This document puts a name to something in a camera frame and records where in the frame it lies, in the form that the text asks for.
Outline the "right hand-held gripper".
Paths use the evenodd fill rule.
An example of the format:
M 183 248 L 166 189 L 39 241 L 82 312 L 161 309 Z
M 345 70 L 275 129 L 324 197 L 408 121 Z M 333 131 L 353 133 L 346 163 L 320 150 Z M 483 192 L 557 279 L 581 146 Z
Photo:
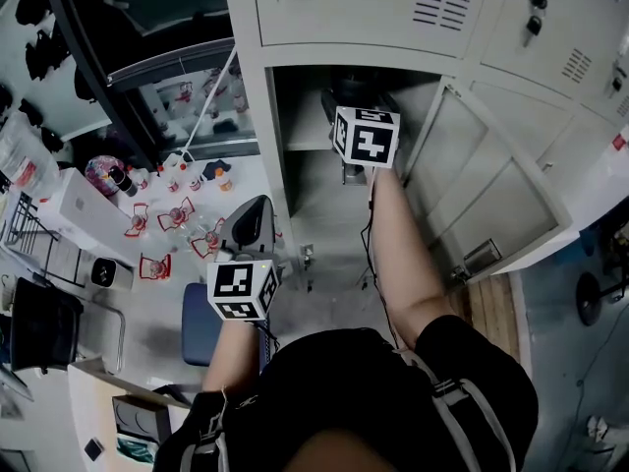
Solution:
M 399 105 L 386 91 L 376 97 L 376 109 L 338 106 L 333 92 L 323 89 L 321 105 L 332 125 L 332 148 L 341 158 L 342 183 L 367 183 L 365 169 L 391 168 L 398 149 L 401 118 Z

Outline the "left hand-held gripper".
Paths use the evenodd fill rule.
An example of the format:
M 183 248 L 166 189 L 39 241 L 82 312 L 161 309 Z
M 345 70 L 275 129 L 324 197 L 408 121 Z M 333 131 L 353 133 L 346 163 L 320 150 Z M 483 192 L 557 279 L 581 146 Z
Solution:
M 263 321 L 280 285 L 271 199 L 260 195 L 222 224 L 207 265 L 207 301 L 223 321 Z

